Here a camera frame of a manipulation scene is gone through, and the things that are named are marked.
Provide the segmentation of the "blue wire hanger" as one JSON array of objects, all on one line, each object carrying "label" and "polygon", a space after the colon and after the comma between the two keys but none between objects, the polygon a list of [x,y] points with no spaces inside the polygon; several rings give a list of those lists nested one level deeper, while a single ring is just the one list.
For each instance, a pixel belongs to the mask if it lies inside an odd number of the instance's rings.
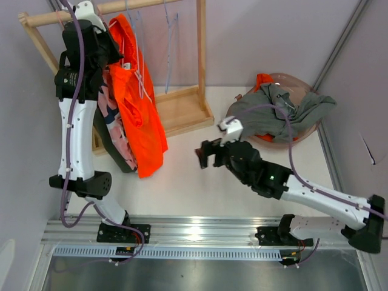
[{"label": "blue wire hanger", "polygon": [[169,87],[170,87],[171,74],[172,74],[173,29],[174,29],[175,24],[178,22],[179,14],[175,13],[172,18],[169,16],[169,13],[167,11],[167,1],[163,1],[163,7],[164,7],[165,16],[166,16],[166,23],[167,23],[167,74],[166,74],[166,81],[165,81],[165,85],[164,85],[164,93],[168,94]]},{"label": "blue wire hanger", "polygon": [[129,8],[129,1],[125,1],[125,10],[129,18],[129,23],[135,36],[136,44],[136,59],[140,62],[140,53],[144,53],[144,26],[142,16],[139,10],[133,15]]}]

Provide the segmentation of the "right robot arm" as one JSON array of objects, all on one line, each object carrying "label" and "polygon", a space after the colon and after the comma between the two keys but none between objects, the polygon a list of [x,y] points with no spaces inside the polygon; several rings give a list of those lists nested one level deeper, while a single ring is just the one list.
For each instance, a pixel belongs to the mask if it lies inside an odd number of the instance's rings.
[{"label": "right robot arm", "polygon": [[378,195],[360,198],[336,190],[320,189],[302,181],[287,167],[265,161],[246,141],[222,144],[220,139],[203,141],[195,150],[201,168],[214,156],[214,167],[224,166],[242,184],[264,198],[294,202],[324,213],[324,217],[294,214],[282,216],[275,228],[258,227],[262,246],[312,246],[319,239],[345,241],[357,250],[381,251],[385,200]]}]

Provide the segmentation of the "grey shorts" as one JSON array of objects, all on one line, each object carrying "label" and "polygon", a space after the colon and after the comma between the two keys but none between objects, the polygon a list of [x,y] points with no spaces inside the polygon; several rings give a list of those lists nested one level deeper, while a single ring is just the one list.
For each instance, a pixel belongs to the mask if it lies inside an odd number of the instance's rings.
[{"label": "grey shorts", "polygon": [[331,96],[315,92],[307,92],[299,97],[300,102],[294,102],[290,91],[275,83],[263,83],[257,91],[235,101],[226,116],[240,120],[243,137],[270,135],[274,143],[287,142],[289,131],[286,121],[290,122],[292,137],[297,138],[337,105]]}]

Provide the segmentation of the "orange shorts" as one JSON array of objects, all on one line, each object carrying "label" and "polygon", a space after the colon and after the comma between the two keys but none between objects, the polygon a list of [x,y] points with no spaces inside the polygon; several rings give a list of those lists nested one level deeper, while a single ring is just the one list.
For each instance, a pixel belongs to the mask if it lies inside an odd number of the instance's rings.
[{"label": "orange shorts", "polygon": [[253,89],[253,105],[261,106],[251,112],[253,134],[272,143],[287,142],[289,132],[284,116],[293,121],[298,111],[298,106],[290,99],[290,93],[272,76],[260,73],[256,76]]},{"label": "orange shorts", "polygon": [[140,53],[140,71],[152,104],[145,95],[143,99],[139,95],[138,79],[134,74],[138,66],[135,36],[130,23],[120,14],[111,19],[109,30],[124,56],[123,61],[132,65],[130,70],[124,70],[119,61],[109,66],[109,74],[126,137],[138,163],[138,176],[148,178],[163,165],[164,152],[168,150],[166,134],[156,108],[153,82]]}]

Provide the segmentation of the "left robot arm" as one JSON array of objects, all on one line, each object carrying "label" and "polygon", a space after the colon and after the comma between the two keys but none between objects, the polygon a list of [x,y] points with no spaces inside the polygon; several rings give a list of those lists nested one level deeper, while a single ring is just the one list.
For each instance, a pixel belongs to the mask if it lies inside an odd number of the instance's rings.
[{"label": "left robot arm", "polygon": [[93,120],[102,73],[121,55],[107,27],[98,27],[89,20],[68,22],[62,38],[66,50],[54,78],[62,121],[62,152],[58,173],[50,177],[49,185],[62,191],[62,219],[69,193],[74,193],[93,206],[104,223],[112,225],[110,235],[123,243],[132,234],[129,215],[108,196],[112,176],[94,169],[92,154]]}]

